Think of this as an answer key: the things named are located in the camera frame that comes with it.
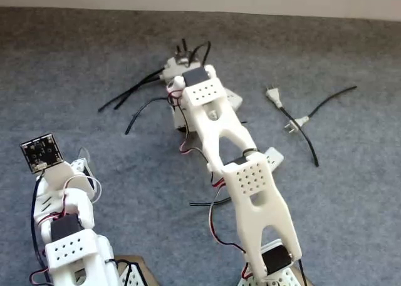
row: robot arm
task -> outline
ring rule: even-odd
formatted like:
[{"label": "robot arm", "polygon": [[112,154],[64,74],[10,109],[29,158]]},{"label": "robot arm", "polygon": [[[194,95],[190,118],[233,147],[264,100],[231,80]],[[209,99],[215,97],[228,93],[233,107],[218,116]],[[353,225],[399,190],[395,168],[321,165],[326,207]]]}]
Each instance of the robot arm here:
[{"label": "robot arm", "polygon": [[[234,203],[244,257],[255,278],[267,282],[271,274],[300,259],[301,249],[266,157],[257,151],[248,130],[238,120],[211,65],[175,77],[167,90],[182,91],[180,105],[188,115],[189,129],[198,133],[209,171],[224,177]],[[231,140],[243,156],[223,164],[220,137]],[[281,240],[261,246],[263,229],[268,226],[279,233]]]},{"label": "robot arm", "polygon": [[[114,258],[110,242],[92,230],[92,201],[101,186],[96,186],[86,159],[65,162],[51,134],[25,142],[21,148],[31,171],[42,176],[33,218],[45,243],[46,271],[53,285],[126,285],[129,266],[119,277],[116,264],[109,262]],[[140,269],[131,267],[131,271]],[[141,275],[136,276],[137,285],[146,285]]]}]

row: white plug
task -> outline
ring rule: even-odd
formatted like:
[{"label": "white plug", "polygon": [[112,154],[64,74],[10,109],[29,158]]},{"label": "white plug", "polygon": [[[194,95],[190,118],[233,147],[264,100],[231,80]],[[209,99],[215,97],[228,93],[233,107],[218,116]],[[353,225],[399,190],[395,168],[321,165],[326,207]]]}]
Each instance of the white plug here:
[{"label": "white plug", "polygon": [[278,88],[273,88],[273,86],[269,85],[266,87],[266,97],[269,98],[277,107],[280,109],[283,104],[280,101],[280,94],[278,92]]},{"label": "white plug", "polygon": [[[309,121],[309,116],[297,118],[297,119],[295,119],[295,121],[297,122],[297,124],[299,126],[303,126],[305,123],[307,123]],[[299,128],[296,126],[296,124],[293,120],[290,120],[284,128],[287,129],[288,133],[290,133],[290,134],[294,131],[295,132],[299,131]]]}]

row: white 3d-printed bracket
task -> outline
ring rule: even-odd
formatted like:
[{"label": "white 3d-printed bracket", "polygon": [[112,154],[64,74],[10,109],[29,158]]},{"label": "white 3d-printed bracket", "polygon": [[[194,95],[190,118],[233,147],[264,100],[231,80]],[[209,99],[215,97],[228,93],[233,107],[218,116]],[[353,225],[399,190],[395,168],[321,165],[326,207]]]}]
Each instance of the white 3d-printed bracket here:
[{"label": "white 3d-printed bracket", "polygon": [[76,285],[74,264],[82,262],[84,285],[117,286],[115,265],[106,263],[112,257],[110,244],[103,236],[86,229],[48,243],[45,246],[49,273],[57,286]]},{"label": "white 3d-printed bracket", "polygon": [[[220,158],[219,140],[226,137],[242,151],[256,145],[248,130],[239,122],[231,108],[223,85],[211,65],[205,66],[210,79],[185,87],[184,79],[176,77],[173,88],[184,89],[183,105],[202,142],[208,169],[222,175],[236,209],[237,232],[246,251],[255,279],[267,282],[267,270],[261,255],[263,229],[273,226],[280,234],[292,259],[301,258],[301,249],[287,204],[274,184],[266,157],[252,152],[241,165],[226,166]],[[216,116],[210,117],[213,111]]]}]

